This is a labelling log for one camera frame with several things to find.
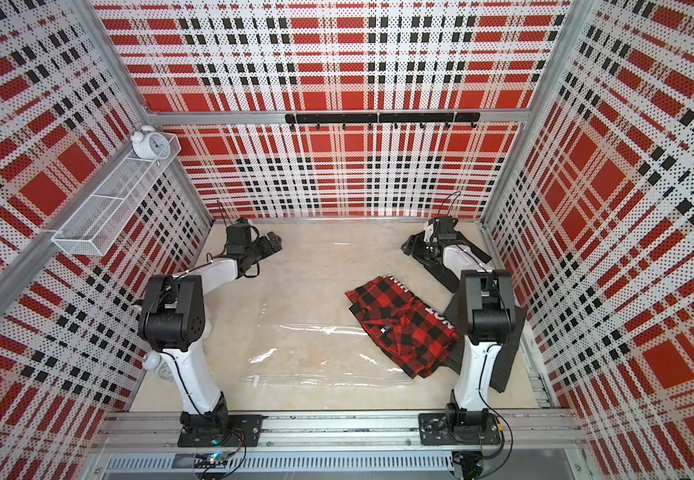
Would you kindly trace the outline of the red black plaid shirt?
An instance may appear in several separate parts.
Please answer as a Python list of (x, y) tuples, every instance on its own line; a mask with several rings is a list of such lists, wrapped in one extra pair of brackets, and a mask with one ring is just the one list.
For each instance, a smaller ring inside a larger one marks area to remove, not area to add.
[(374, 344), (410, 378), (432, 375), (461, 341), (453, 324), (394, 276), (379, 276), (345, 296)]

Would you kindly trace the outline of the clear plastic vacuum bag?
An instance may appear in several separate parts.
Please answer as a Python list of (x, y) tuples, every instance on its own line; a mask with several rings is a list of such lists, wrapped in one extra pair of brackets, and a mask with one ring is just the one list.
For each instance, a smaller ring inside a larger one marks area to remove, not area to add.
[(391, 255), (355, 242), (303, 242), (265, 261), (244, 374), (256, 386), (406, 387), (346, 292), (391, 273)]

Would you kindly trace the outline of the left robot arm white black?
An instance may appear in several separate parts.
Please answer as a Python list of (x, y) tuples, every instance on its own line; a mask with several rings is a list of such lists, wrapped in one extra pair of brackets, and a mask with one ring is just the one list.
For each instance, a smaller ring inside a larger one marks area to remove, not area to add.
[(166, 368), (181, 394), (180, 422), (189, 427), (225, 429), (227, 402), (209, 372), (203, 338), (209, 329), (204, 296), (235, 280), (255, 278), (262, 260), (282, 250), (282, 238), (263, 235), (247, 218), (226, 226), (225, 246), (191, 270), (155, 275), (141, 301), (137, 332), (150, 347), (144, 368)]

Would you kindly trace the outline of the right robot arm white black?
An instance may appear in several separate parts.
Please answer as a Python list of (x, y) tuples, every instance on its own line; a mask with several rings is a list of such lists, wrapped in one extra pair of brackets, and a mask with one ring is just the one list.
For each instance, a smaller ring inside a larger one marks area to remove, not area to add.
[(447, 406), (452, 427), (486, 424), (488, 390), (498, 354), (515, 328), (511, 275), (457, 230), (458, 220), (426, 221), (409, 251), (456, 297), (453, 324), (462, 337), (459, 379)]

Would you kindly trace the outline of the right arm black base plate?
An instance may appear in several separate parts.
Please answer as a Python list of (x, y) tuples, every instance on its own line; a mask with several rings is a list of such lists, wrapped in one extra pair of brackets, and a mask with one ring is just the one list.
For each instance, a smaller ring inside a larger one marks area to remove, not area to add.
[(418, 415), (420, 441), (425, 446), (466, 445), (476, 448), (498, 447), (502, 431), (492, 413), (478, 414), (478, 422), (449, 420), (445, 413)]

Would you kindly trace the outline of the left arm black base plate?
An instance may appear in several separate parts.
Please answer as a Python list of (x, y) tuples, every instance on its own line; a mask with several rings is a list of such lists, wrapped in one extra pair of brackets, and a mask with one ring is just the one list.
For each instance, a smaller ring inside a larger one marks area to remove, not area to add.
[(231, 414), (215, 424), (199, 415), (183, 412), (177, 445), (180, 448), (225, 448), (240, 444), (242, 447), (256, 447), (263, 419), (262, 415)]

